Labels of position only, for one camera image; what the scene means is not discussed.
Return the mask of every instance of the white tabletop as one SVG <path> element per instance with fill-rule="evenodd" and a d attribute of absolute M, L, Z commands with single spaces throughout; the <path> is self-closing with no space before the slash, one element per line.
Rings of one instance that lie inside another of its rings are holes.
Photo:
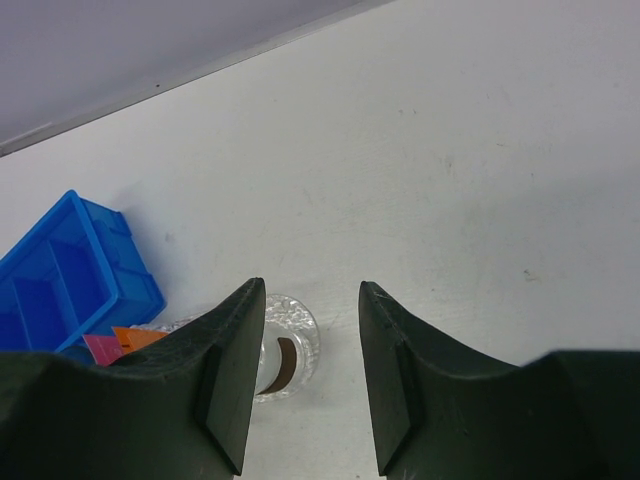
<path fill-rule="evenodd" d="M 506 361 L 640 348 L 637 13 L 371 10 L 0 159 L 0 254 L 74 188 L 126 215 L 158 321 L 264 277 L 323 351 L 254 409 L 243 478 L 374 479 L 361 280 Z"/>

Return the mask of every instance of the pink object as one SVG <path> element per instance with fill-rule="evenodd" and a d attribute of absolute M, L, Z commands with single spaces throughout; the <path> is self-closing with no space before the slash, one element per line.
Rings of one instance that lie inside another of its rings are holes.
<path fill-rule="evenodd" d="M 116 337 L 107 335 L 83 335 L 91 355 L 98 365 L 106 367 L 124 355 Z"/>

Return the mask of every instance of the blue plastic bin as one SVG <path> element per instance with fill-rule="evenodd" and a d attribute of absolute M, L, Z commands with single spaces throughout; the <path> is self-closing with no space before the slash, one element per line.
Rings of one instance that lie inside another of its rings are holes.
<path fill-rule="evenodd" d="M 71 190 L 0 261 L 0 350 L 57 352 L 165 305 L 122 214 Z"/>

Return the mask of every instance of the orange object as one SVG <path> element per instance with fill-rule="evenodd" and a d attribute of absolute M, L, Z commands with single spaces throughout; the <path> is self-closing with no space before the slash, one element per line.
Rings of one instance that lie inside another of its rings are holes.
<path fill-rule="evenodd" d="M 166 332 L 142 330 L 140 328 L 113 327 L 124 353 L 135 352 L 168 335 Z"/>
<path fill-rule="evenodd" d="M 153 342 L 160 340 L 162 337 L 166 337 L 167 332 L 156 332 L 153 330 L 140 330 L 137 328 L 129 329 L 129 340 L 131 341 L 131 347 L 133 351 L 151 345 Z"/>
<path fill-rule="evenodd" d="M 122 347 L 122 351 L 126 355 L 127 353 L 133 352 L 133 347 L 131 346 L 131 340 L 129 340 L 128 331 L 130 330 L 127 327 L 111 327 L 113 333 L 116 334 L 116 338 L 120 342 L 120 346 Z"/>

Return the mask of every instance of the gray wall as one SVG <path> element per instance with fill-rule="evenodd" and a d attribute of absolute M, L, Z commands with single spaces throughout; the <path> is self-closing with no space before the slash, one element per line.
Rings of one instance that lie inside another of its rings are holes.
<path fill-rule="evenodd" d="M 5 0 L 0 155 L 284 43 L 295 36 L 286 32 L 358 3 Z"/>

